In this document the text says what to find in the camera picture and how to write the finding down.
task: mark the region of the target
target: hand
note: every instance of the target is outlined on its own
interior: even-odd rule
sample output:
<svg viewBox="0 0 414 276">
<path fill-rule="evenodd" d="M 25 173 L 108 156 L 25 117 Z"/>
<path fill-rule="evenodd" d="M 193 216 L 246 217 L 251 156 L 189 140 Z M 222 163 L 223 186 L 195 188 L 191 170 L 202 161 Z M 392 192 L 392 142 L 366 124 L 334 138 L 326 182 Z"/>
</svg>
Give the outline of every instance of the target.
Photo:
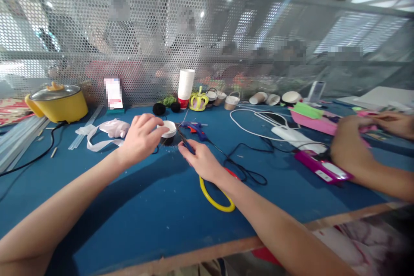
<svg viewBox="0 0 414 276">
<path fill-rule="evenodd" d="M 131 167 L 154 152 L 161 135 L 169 131 L 167 127 L 159 127 L 153 131 L 157 125 L 162 126 L 164 122 L 152 114 L 145 113 L 134 117 L 124 144 L 116 150 L 122 164 Z"/>
<path fill-rule="evenodd" d="M 355 124 L 358 127 L 369 126 L 374 124 L 374 121 L 371 118 L 360 117 L 357 115 L 347 116 L 339 121 L 339 125 L 344 124 Z"/>
<path fill-rule="evenodd" d="M 414 116 L 397 112 L 383 112 L 372 116 L 372 118 L 375 124 L 378 124 L 387 132 L 414 140 Z"/>
<path fill-rule="evenodd" d="M 228 174 L 205 144 L 191 139 L 188 139 L 187 142 L 193 147 L 195 155 L 182 142 L 179 143 L 178 150 L 201 178 L 217 183 L 221 176 Z"/>
</svg>

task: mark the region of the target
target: white ribbon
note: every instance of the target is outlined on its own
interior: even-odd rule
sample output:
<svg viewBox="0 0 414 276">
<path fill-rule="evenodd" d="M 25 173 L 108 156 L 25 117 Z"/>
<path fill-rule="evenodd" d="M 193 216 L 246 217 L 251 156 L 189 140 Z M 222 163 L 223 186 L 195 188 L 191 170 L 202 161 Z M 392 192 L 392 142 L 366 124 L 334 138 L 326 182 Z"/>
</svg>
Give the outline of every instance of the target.
<svg viewBox="0 0 414 276">
<path fill-rule="evenodd" d="M 123 138 L 126 136 L 129 130 L 129 124 L 118 119 L 113 119 L 112 121 L 104 122 L 98 126 L 93 126 L 90 124 L 88 126 L 80 127 L 77 129 L 75 131 L 76 134 L 86 135 L 86 139 L 88 140 L 86 148 L 94 152 L 98 152 L 110 143 L 116 144 L 118 147 L 122 146 L 124 143 L 122 139 L 113 139 L 101 141 L 97 144 L 92 144 L 91 138 L 96 134 L 98 128 L 101 129 L 101 131 L 108 133 L 109 138 Z"/>
</svg>

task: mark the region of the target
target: magenta device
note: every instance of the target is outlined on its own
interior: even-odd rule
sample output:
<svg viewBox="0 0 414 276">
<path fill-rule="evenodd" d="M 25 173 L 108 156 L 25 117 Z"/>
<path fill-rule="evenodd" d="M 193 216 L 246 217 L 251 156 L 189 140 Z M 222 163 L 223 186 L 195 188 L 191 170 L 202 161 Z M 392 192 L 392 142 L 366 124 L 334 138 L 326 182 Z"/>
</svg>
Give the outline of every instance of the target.
<svg viewBox="0 0 414 276">
<path fill-rule="evenodd" d="M 312 150 L 302 150 L 295 154 L 295 159 L 317 174 L 323 181 L 329 184 L 346 181 L 354 176 L 340 169 L 329 161 L 318 160 L 318 154 Z"/>
</svg>

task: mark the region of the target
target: blue glue gun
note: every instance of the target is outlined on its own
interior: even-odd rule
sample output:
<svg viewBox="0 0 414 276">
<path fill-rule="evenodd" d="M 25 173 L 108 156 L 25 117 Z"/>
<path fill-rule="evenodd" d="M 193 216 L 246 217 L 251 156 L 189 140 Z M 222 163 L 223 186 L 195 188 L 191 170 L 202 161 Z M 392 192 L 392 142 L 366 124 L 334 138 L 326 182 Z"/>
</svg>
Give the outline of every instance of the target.
<svg viewBox="0 0 414 276">
<path fill-rule="evenodd" d="M 191 133 L 197 133 L 200 141 L 208 140 L 207 135 L 201 130 L 202 124 L 200 122 L 184 122 L 180 126 L 183 128 L 190 128 Z"/>
</svg>

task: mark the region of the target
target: wooden table edge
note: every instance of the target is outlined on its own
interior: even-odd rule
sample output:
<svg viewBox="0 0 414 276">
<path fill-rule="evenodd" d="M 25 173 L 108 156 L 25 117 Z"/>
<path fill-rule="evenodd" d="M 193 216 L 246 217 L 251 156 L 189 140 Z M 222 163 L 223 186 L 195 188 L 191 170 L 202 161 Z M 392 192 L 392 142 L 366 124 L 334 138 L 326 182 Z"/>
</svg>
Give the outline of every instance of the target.
<svg viewBox="0 0 414 276">
<path fill-rule="evenodd" d="M 329 216 L 320 220 L 315 220 L 304 224 L 304 226 L 310 231 L 316 231 L 326 227 L 332 227 L 334 225 L 350 222 L 353 220 L 373 216 L 386 211 L 402 208 L 410 205 L 405 202 L 389 202 L 374 206 L 365 207 L 349 213 L 341 213 L 334 216 Z M 111 273 L 102 274 L 102 276 L 148 276 L 158 275 L 161 273 L 167 273 L 169 271 L 187 267 L 193 264 L 214 260 L 218 257 L 226 257 L 232 254 L 251 251 L 263 247 L 262 241 L 257 237 L 249 237 L 236 241 L 229 241 L 227 243 L 214 245 L 198 249 L 176 256 L 161 258 L 151 262 L 146 262 L 139 265 L 126 267 L 121 270 L 117 270 Z"/>
</svg>

